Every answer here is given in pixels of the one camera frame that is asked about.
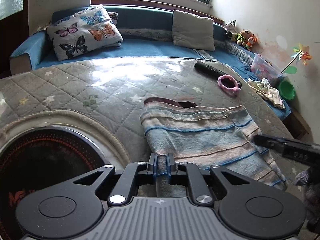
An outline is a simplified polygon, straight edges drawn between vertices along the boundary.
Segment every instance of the cloth pile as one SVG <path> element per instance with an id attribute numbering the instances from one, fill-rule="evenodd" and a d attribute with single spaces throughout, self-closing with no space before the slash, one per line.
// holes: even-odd
<path id="1" fill-rule="evenodd" d="M 200 169 L 223 165 L 286 189 L 285 177 L 269 150 L 252 142 L 261 131 L 243 105 L 213 108 L 148 98 L 140 121 L 151 150 L 158 155 L 160 175 L 166 173 L 165 155 L 173 153 L 176 162 L 195 163 Z"/>
<path id="2" fill-rule="evenodd" d="M 254 81 L 248 78 L 248 85 L 263 99 L 269 100 L 274 107 L 285 109 L 279 91 L 270 87 L 267 79 L 263 78 L 262 81 Z"/>

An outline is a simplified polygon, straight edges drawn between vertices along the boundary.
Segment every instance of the stuffed animal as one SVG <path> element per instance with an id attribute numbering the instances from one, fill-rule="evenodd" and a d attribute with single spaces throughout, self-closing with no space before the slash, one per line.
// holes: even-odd
<path id="1" fill-rule="evenodd" d="M 257 42 L 258 38 L 256 38 L 254 35 L 249 38 L 247 44 L 244 46 L 245 49 L 251 51 L 252 46 Z"/>
<path id="2" fill-rule="evenodd" d="M 230 39 L 232 38 L 232 33 L 231 33 L 231 32 L 228 32 L 227 29 L 224 30 L 224 35 L 225 35 L 226 37 L 230 38 Z"/>
<path id="3" fill-rule="evenodd" d="M 243 30 L 243 31 L 241 31 L 241 32 L 240 32 L 240 35 L 242 36 L 242 38 L 237 40 L 237 44 L 240 45 L 240 46 L 241 46 L 241 45 L 242 45 L 242 46 L 245 46 L 245 45 L 247 44 L 249 38 L 252 37 L 252 33 L 251 33 L 251 31 L 249 31 L 249 30 L 246 30 L 246 31 Z"/>
<path id="4" fill-rule="evenodd" d="M 227 32 L 231 32 L 231 33 L 238 33 L 235 29 L 236 27 L 236 20 L 230 20 L 227 22 L 226 24 L 226 30 Z"/>
<path id="5" fill-rule="evenodd" d="M 240 34 L 238 34 L 238 33 L 232 33 L 231 34 L 231 41 L 233 41 L 233 42 L 237 42 L 237 39 L 238 39 L 238 36 L 239 36 Z"/>
<path id="6" fill-rule="evenodd" d="M 236 43 L 241 46 L 243 43 L 245 44 L 245 42 L 246 42 L 246 37 L 242 36 L 241 34 L 237 34 Z"/>

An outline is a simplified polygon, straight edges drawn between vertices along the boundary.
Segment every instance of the butterfly pillow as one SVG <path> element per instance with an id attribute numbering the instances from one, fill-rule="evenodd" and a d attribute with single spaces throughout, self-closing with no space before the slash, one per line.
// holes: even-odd
<path id="1" fill-rule="evenodd" d="M 99 5 L 65 17 L 47 27 L 58 60 L 71 59 L 94 49 L 119 46 L 122 36 L 104 6 Z"/>

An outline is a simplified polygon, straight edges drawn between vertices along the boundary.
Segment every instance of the green bowl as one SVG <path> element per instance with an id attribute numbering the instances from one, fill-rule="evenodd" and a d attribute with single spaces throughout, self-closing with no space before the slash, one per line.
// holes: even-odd
<path id="1" fill-rule="evenodd" d="M 287 80 L 282 80 L 280 82 L 278 90 L 280 96 L 285 100 L 293 100 L 296 96 L 296 91 L 294 90 L 293 85 Z"/>

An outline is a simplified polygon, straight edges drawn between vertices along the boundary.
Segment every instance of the pinwheel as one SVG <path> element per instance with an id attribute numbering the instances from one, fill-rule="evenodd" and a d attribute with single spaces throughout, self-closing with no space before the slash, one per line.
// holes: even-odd
<path id="1" fill-rule="evenodd" d="M 298 47 L 293 47 L 293 52 L 295 52 L 291 56 L 293 60 L 285 67 L 283 71 L 281 71 L 281 73 L 288 73 L 288 74 L 296 73 L 298 71 L 297 68 L 295 66 L 290 66 L 291 63 L 294 62 L 295 60 L 297 60 L 297 63 L 300 60 L 302 60 L 305 66 L 308 65 L 307 60 L 312 59 L 312 56 L 310 56 L 309 51 L 310 51 L 310 47 L 309 46 L 305 47 L 301 43 L 299 43 Z"/>

